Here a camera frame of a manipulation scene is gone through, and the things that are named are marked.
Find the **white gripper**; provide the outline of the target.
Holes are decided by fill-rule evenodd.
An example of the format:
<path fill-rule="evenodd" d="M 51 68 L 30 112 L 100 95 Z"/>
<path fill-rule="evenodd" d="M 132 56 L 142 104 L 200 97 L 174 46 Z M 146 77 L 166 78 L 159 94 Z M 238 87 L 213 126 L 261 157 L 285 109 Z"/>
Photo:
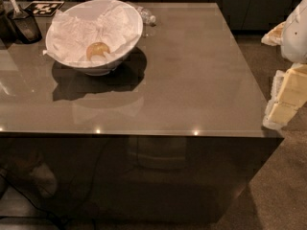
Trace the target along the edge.
<path fill-rule="evenodd" d="M 281 45 L 281 54 L 295 62 L 286 72 L 278 70 L 272 82 L 263 126 L 279 130 L 285 127 L 307 102 L 307 0 L 301 0 L 285 22 L 279 23 L 261 42 Z"/>

